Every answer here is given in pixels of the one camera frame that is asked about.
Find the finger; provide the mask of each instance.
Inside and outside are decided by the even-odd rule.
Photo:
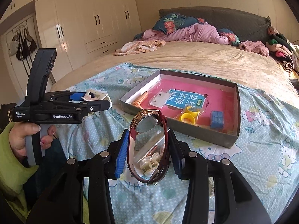
[[[34,135],[40,131],[40,126],[29,122],[16,123],[13,128],[15,137],[19,139],[25,138],[25,136]]]
[[[43,136],[40,140],[40,145],[46,145],[46,144],[49,144],[53,141],[53,137],[52,136],[49,136],[49,135],[46,135],[46,136]]]
[[[54,136],[54,134],[56,133],[56,127],[54,125],[51,125],[47,132],[48,132],[48,135]]]
[[[51,143],[44,144],[44,145],[41,146],[41,148],[42,148],[42,149],[48,149],[48,148],[51,147],[51,145],[52,145]]]

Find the white bag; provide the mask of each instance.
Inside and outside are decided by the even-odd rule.
[[[18,44],[19,42],[17,41],[11,41],[9,44],[8,44],[8,54],[9,56],[12,56],[14,55],[15,53],[17,53],[18,51]]]

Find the cream wardrobe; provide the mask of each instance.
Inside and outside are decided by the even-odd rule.
[[[56,48],[56,81],[141,32],[135,0],[35,0],[43,47]]]

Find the blue block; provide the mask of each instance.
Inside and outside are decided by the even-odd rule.
[[[223,112],[222,111],[212,111],[211,112],[211,129],[223,129]]]

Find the hand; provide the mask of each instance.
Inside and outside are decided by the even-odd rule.
[[[29,122],[17,122],[9,133],[9,144],[15,157],[21,162],[26,156],[25,136],[34,135],[40,131],[40,126]],[[41,148],[48,149],[56,132],[54,125],[48,129],[48,135],[41,138]]]

